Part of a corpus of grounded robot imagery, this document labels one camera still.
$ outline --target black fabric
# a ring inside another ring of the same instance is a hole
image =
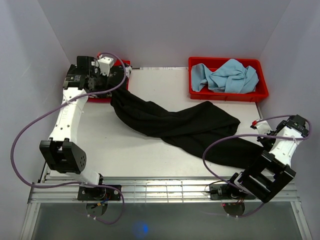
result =
[[[122,78],[123,71],[119,71],[109,78],[108,84],[114,87]],[[234,135],[240,123],[237,118],[209,101],[178,112],[170,112],[152,101],[140,99],[125,87],[112,92],[111,105],[119,119],[130,128],[149,137],[161,138],[199,158],[202,158],[205,149],[213,142]],[[235,138],[214,146],[207,153],[206,160],[244,169],[256,160],[262,151],[263,148],[257,144]]]

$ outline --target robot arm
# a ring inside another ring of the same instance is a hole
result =
[[[63,84],[62,104],[78,95],[106,90],[113,58],[78,56],[71,65]],[[86,153],[77,146],[77,131],[88,97],[71,101],[60,109],[48,140],[40,142],[40,151],[49,168],[67,174],[76,181],[98,185],[100,175],[86,167]]]
[[[272,136],[304,138],[308,136],[306,120],[299,115],[291,116],[282,121],[275,131],[269,130],[266,121],[253,126],[258,131]],[[251,166],[236,176],[234,184],[247,193],[259,198],[262,202],[269,202],[295,177],[296,172],[291,169],[291,158],[302,140],[270,139],[259,137],[258,141],[264,146],[264,151]],[[262,174],[268,170],[273,179]]]

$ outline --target blue towel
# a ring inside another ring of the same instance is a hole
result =
[[[208,89],[216,93],[246,94],[255,91],[258,81],[253,67],[245,68],[235,59],[228,60],[214,72],[202,63],[191,69],[191,86],[195,92],[208,85]]]

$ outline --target white wall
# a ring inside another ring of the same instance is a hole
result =
[[[290,0],[38,0],[68,59],[110,51],[135,67],[258,58]]]
[[[22,127],[60,104],[69,66],[36,0],[0,0],[0,239],[20,237],[30,192],[12,170],[11,144]],[[40,177],[39,143],[54,118],[42,120],[18,142],[17,166],[29,181]]]
[[[313,239],[320,239],[320,2],[292,0],[261,54],[269,98],[264,117],[300,114],[313,123],[311,139],[292,158],[295,182]]]

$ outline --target white tabletop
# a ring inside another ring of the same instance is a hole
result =
[[[129,90],[168,111],[180,111],[202,102],[188,96],[188,71],[133,70]],[[259,118],[254,102],[212,101],[238,118],[238,134],[257,133],[250,128]],[[147,137],[125,125],[109,103],[87,102],[81,116],[77,145],[87,155],[86,167],[105,177],[208,177],[202,160],[159,138]],[[255,138],[248,140],[257,143]],[[239,169],[208,162],[218,175],[230,177]]]

